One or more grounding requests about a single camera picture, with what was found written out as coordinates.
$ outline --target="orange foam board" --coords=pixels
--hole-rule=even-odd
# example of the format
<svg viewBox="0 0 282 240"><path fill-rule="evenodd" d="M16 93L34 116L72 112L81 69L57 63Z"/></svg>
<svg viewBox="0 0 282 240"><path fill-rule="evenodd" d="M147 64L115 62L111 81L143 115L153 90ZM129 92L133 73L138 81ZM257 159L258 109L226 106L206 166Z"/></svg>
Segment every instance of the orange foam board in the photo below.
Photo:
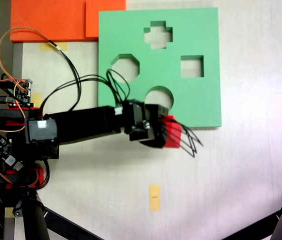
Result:
<svg viewBox="0 0 282 240"><path fill-rule="evenodd" d="M15 27L37 29L56 42L85 41L86 0L11 0L11 28ZM46 42L29 30L12 31L10 40Z"/></svg>
<svg viewBox="0 0 282 240"><path fill-rule="evenodd" d="M85 37L88 41L99 39L99 12L124 11L126 0L86 0Z"/></svg>

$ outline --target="yellow tape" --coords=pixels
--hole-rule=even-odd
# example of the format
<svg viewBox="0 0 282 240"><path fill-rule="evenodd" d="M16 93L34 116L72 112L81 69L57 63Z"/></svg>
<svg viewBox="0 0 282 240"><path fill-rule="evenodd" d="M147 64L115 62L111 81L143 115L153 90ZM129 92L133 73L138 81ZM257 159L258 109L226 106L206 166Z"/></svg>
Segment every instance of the yellow tape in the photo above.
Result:
<svg viewBox="0 0 282 240"><path fill-rule="evenodd" d="M160 186L150 185L149 187L150 212L160 209Z"/></svg>
<svg viewBox="0 0 282 240"><path fill-rule="evenodd" d="M43 102L43 97L41 93L32 93L31 94L31 103L35 108L39 108Z"/></svg>
<svg viewBox="0 0 282 240"><path fill-rule="evenodd" d="M58 45L62 51L68 50L67 42L56 42L56 45ZM39 47L41 52L57 51L57 49L49 42L40 42Z"/></svg>
<svg viewBox="0 0 282 240"><path fill-rule="evenodd" d="M5 207L4 213L5 213L4 214L5 218L9 218L9 219L15 218L15 216L13 215L13 207Z"/></svg>

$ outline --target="white table surface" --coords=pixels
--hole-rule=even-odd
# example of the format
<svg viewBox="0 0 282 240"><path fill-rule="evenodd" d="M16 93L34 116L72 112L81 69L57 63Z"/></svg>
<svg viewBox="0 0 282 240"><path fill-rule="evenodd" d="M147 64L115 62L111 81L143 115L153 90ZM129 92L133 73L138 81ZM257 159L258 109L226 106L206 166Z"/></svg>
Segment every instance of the white table surface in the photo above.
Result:
<svg viewBox="0 0 282 240"><path fill-rule="evenodd" d="M105 240L218 240L282 206L282 0L127 0L128 10L196 7L219 10L222 105L221 128L195 130L204 143L197 157L120 134L62 146L49 161L44 205ZM98 72L96 42L68 47L81 75ZM23 45L22 77L43 97L73 78L57 52L37 43ZM79 109L95 107L96 84L82 85ZM45 111L66 111L75 98L75 88L56 94ZM151 184L161 189L155 212Z"/></svg>

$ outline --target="circuit board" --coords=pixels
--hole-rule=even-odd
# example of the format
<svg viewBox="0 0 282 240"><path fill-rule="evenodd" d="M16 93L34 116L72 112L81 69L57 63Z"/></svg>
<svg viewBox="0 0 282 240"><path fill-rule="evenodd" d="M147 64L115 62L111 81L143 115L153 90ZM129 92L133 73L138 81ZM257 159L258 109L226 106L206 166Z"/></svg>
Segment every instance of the circuit board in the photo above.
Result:
<svg viewBox="0 0 282 240"><path fill-rule="evenodd" d="M15 97L20 99L23 103L21 103L20 105L22 107L33 107L31 104L31 87L32 87L32 80L30 79L25 79L25 83L20 83L19 85L21 87L23 87L25 89L25 92L22 91L21 89L19 88L16 88L15 89ZM10 108L17 108L17 100L13 99L13 102L12 103L9 103L9 107Z"/></svg>
<svg viewBox="0 0 282 240"><path fill-rule="evenodd" d="M14 170L19 171L23 164L12 156L12 144L0 135L0 159Z"/></svg>

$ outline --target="green foam board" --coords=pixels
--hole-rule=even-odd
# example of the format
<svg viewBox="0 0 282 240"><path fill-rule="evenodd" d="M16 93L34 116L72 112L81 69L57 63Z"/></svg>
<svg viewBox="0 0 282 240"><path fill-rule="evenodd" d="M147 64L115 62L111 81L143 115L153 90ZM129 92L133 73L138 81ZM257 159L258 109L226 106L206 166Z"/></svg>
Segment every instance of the green foam board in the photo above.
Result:
<svg viewBox="0 0 282 240"><path fill-rule="evenodd" d="M145 32L165 24L172 42L151 49ZM103 11L99 13L99 74L122 57L139 62L139 75L130 82L129 99L144 101L150 90L173 95L170 114L189 127L220 127L220 61L217 8ZM203 76L183 78L181 60L203 61ZM99 106L114 106L107 86L98 85Z"/></svg>

